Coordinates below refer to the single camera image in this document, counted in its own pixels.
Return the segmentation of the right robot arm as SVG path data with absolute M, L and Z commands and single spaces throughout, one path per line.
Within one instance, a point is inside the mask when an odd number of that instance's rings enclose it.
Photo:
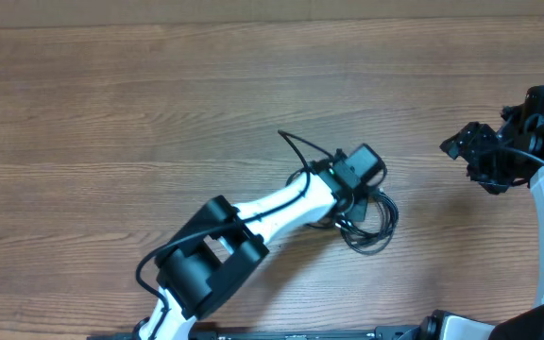
M 467 162 L 468 177 L 498 195 L 525 185 L 538 220 L 538 280 L 531 310 L 493 326 L 436 310 L 414 329 L 415 339 L 544 339 L 544 85 L 530 88 L 522 104 L 505 107 L 499 130 L 470 122 L 440 148 Z

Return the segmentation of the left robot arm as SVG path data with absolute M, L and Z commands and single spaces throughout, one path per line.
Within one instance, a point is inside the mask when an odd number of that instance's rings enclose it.
M 340 221 L 384 178 L 382 158 L 367 144 L 309 161 L 277 192 L 232 205 L 210 199 L 166 244 L 137 265 L 136 281 L 156 297 L 135 339 L 186 339 L 194 324 L 219 309 L 268 255 L 269 243 L 297 227 Z

